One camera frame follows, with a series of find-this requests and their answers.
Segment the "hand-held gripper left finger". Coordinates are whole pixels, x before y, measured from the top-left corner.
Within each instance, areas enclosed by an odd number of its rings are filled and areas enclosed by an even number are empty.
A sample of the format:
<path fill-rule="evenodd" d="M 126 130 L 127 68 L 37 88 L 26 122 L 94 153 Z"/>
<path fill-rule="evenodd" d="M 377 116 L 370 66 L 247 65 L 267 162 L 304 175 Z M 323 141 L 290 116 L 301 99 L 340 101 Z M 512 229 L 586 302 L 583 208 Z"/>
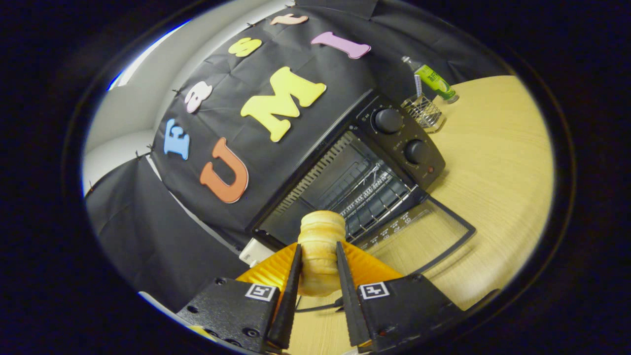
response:
<path fill-rule="evenodd" d="M 177 315 L 212 341 L 253 353 L 281 353 L 290 345 L 302 269 L 293 243 L 237 279 L 216 277 Z"/>

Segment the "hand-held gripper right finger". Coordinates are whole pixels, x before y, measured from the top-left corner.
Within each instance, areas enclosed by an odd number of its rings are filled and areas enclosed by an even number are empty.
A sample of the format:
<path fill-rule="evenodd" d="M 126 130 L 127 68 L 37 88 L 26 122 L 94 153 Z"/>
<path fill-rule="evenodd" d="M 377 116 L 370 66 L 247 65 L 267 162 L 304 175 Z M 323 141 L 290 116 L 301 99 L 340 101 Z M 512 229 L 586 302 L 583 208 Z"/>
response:
<path fill-rule="evenodd" d="M 446 332 L 463 310 L 421 274 L 400 276 L 345 241 L 336 245 L 350 344 L 394 355 Z"/>

